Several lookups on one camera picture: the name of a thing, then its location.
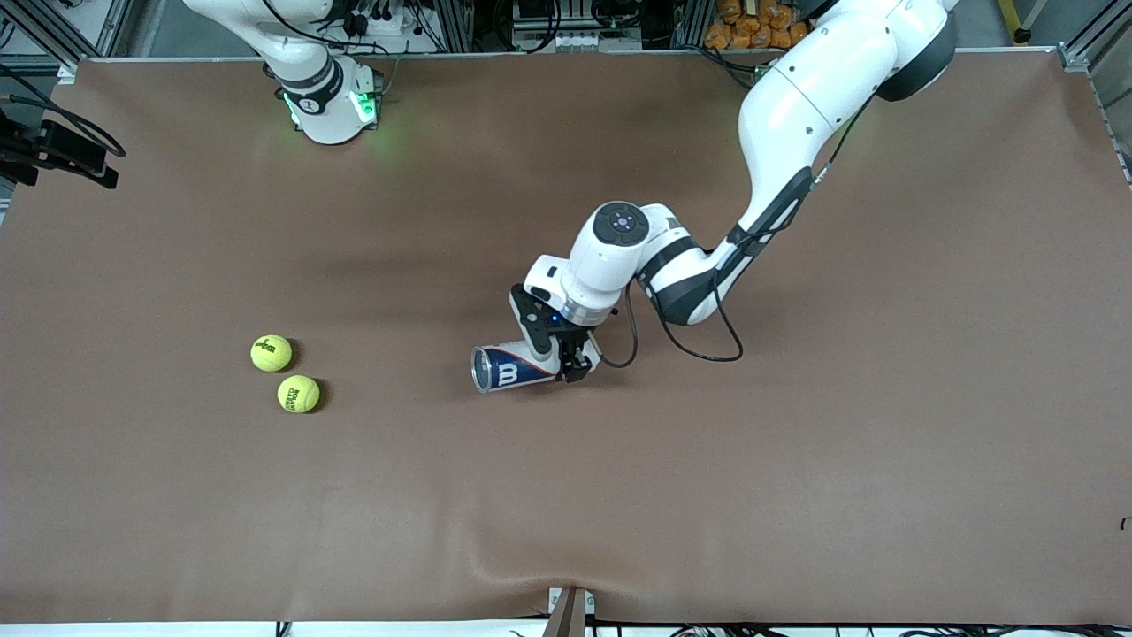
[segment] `black button pad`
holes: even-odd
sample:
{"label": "black button pad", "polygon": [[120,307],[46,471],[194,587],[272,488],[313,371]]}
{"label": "black button pad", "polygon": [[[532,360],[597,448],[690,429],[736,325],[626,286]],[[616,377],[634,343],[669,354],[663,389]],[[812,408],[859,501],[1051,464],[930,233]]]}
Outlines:
{"label": "black button pad", "polygon": [[610,201],[598,208],[593,217],[593,233],[603,243],[635,246],[649,236],[649,219],[633,204]]}

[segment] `brown table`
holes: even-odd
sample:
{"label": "brown table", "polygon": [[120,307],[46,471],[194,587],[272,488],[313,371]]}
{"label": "brown table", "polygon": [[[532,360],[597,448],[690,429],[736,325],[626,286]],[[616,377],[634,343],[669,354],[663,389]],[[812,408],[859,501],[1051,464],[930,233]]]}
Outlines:
{"label": "brown table", "polygon": [[[0,231],[0,621],[507,617],[569,583],[619,620],[1132,622],[1132,198],[1055,55],[871,106],[729,296],[740,363],[642,302],[631,370],[489,397],[472,346],[518,338],[508,286],[598,204],[730,227],[743,92],[696,57],[409,60],[379,131],[319,147],[271,89],[59,89],[130,154]],[[266,333],[319,413],[275,404]]]}

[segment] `pile of potatoes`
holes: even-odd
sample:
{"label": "pile of potatoes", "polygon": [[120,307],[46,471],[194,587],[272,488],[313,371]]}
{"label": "pile of potatoes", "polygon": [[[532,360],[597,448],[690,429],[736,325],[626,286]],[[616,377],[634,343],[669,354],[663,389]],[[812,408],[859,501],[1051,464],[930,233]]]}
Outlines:
{"label": "pile of potatoes", "polygon": [[719,20],[707,28],[707,49],[789,49],[809,33],[794,7],[777,0],[760,0],[758,15],[743,11],[740,0],[717,0]]}

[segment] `tennis ball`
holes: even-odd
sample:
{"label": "tennis ball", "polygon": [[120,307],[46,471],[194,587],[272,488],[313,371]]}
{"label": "tennis ball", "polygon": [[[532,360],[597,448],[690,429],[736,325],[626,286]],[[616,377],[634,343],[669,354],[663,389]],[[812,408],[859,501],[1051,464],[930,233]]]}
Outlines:
{"label": "tennis ball", "polygon": [[288,412],[302,414],[318,405],[319,394],[318,384],[314,379],[295,375],[280,384],[280,405]]}
{"label": "tennis ball", "polygon": [[281,336],[259,337],[251,345],[251,363],[264,372],[278,372],[291,362],[291,344]]}

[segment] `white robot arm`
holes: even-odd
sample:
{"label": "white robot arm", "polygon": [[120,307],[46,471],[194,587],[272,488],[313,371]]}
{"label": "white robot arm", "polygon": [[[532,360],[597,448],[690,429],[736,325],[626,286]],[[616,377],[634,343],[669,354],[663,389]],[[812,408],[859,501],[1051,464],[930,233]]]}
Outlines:
{"label": "white robot arm", "polygon": [[603,204],[569,258],[540,256],[512,287],[524,341],[475,348],[477,388],[584,378],[601,360],[592,330],[634,278],[662,321],[705,320],[797,213],[814,186],[817,153],[838,128],[873,95],[903,100],[947,67],[955,50],[949,11],[957,1],[801,2],[814,32],[755,83],[739,111],[752,197],[727,236],[704,250],[662,204]]}
{"label": "white robot arm", "polygon": [[341,144],[377,122],[375,74],[325,43],[284,27],[326,17],[331,0],[185,0],[255,49],[283,87],[291,118],[319,144]]}

